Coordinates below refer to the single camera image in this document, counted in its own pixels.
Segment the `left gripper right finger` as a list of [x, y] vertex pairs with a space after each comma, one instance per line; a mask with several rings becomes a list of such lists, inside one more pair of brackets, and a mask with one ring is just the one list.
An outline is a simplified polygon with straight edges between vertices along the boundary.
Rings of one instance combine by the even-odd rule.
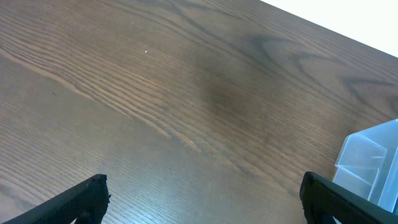
[[314, 172], [306, 172], [300, 200], [308, 224], [397, 224], [397, 215]]

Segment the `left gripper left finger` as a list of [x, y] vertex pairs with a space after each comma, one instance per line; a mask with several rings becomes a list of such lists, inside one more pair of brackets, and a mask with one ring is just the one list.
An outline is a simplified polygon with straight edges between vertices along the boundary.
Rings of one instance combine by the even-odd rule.
[[106, 181], [96, 174], [4, 224], [101, 223], [111, 196]]

